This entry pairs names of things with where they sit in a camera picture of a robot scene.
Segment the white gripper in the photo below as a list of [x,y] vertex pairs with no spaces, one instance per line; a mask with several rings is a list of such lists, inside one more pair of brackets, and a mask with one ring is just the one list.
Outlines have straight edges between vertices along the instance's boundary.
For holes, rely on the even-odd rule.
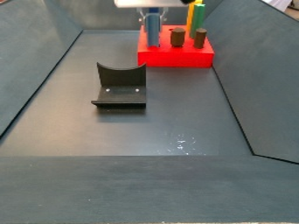
[[163,24],[167,21],[169,7],[183,7],[186,3],[183,0],[115,0],[115,5],[118,8],[136,8],[140,16],[139,22],[146,26],[145,7],[163,7],[161,14],[161,22]]

